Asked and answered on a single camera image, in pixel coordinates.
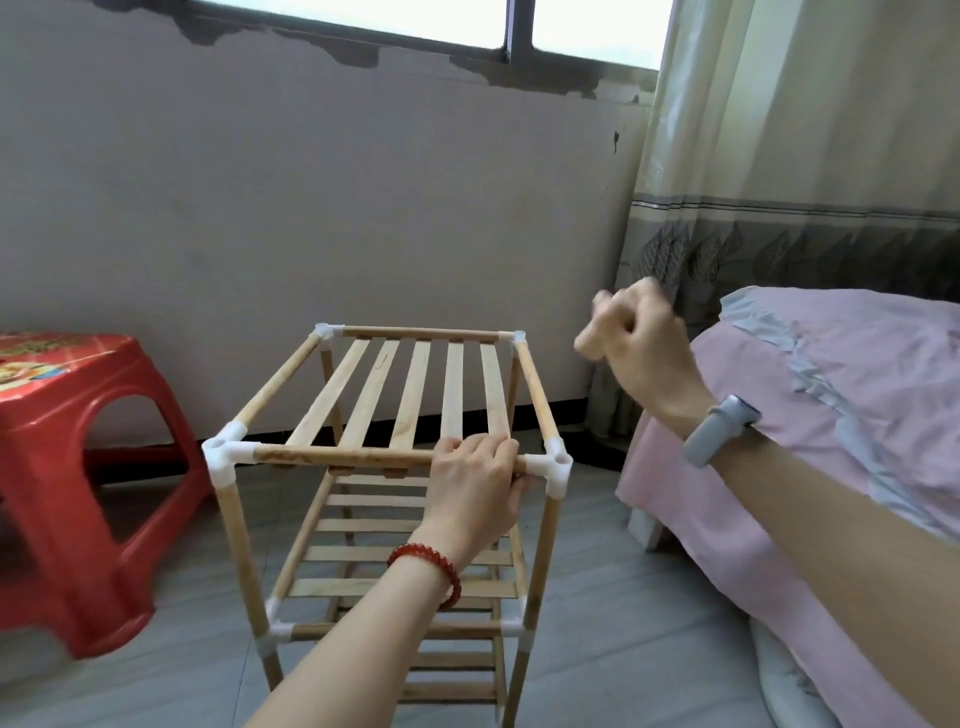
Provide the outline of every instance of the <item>tile floor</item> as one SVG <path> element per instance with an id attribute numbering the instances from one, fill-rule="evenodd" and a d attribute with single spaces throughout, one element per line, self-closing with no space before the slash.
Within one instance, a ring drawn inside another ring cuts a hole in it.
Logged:
<path id="1" fill-rule="evenodd" d="M 613 496 L 616 477 L 574 470 L 517 724 L 770 728 L 745 618 L 681 553 L 640 550 Z M 319 472 L 258 466 L 239 479 L 272 585 Z M 531 495 L 521 515 L 528 559 L 540 504 Z M 282 618 L 304 609 L 293 602 Z M 161 568 L 156 606 L 143 633 L 97 660 L 70 662 L 42 632 L 0 634 L 0 725 L 243 726 L 267 689 L 212 504 Z M 284 645 L 284 667 L 309 646 Z M 513 654 L 507 641 L 508 670 Z M 489 728 L 493 710 L 400 706 L 395 725 Z"/>

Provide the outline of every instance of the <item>pink blanket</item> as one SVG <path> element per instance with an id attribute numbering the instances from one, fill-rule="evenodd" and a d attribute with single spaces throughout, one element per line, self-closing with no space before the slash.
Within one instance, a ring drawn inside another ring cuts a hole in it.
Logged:
<path id="1" fill-rule="evenodd" d="M 714 395 L 742 395 L 763 412 L 759 429 L 766 435 L 856 491 L 955 538 L 960 306 L 864 291 L 747 290 L 749 305 L 741 297 L 733 302 L 739 308 L 731 306 L 739 311 L 739 318 L 728 317 L 736 326 L 722 321 L 693 344 Z M 764 318 L 761 309 L 776 315 Z M 859 451 L 852 452 L 851 429 Z M 846 433 L 846 445 L 838 432 Z M 620 499 L 663 522 L 723 594 L 787 644 L 846 728 L 926 726 L 719 476 L 687 465 L 680 446 L 644 417 Z"/>

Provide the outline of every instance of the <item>window pane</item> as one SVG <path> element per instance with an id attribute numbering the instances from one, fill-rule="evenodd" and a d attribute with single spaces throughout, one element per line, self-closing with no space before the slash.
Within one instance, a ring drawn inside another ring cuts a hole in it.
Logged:
<path id="1" fill-rule="evenodd" d="M 660 70 L 673 0 L 537 0 L 534 47 Z"/>
<path id="2" fill-rule="evenodd" d="M 480 48 L 503 47 L 507 25 L 506 0 L 204 1 Z"/>

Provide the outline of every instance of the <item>bracelet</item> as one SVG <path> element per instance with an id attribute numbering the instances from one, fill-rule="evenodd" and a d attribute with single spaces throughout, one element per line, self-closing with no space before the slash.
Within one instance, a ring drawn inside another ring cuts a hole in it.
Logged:
<path id="1" fill-rule="evenodd" d="M 387 569 L 389 569 L 394 561 L 396 561 L 400 556 L 417 556 L 424 561 L 429 561 L 435 567 L 443 571 L 447 578 L 450 580 L 450 584 L 453 586 L 453 594 L 450 595 L 450 598 L 440 605 L 439 611 L 444 611 L 453 607 L 460 600 L 460 574 L 457 573 L 456 568 L 439 551 L 435 551 L 430 546 L 424 544 L 404 544 L 403 546 L 398 546 L 394 549 L 393 553 L 390 554 L 390 558 L 387 559 Z"/>

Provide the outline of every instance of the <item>forearm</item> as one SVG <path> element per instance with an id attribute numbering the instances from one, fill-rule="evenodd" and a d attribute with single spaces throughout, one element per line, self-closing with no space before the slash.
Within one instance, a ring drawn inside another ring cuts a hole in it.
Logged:
<path id="1" fill-rule="evenodd" d="M 711 465 L 890 684 L 934 726 L 960 724 L 960 548 L 755 431 Z"/>
<path id="2" fill-rule="evenodd" d="M 271 693 L 248 728 L 388 726 L 449 586 L 434 565 L 398 559 Z"/>

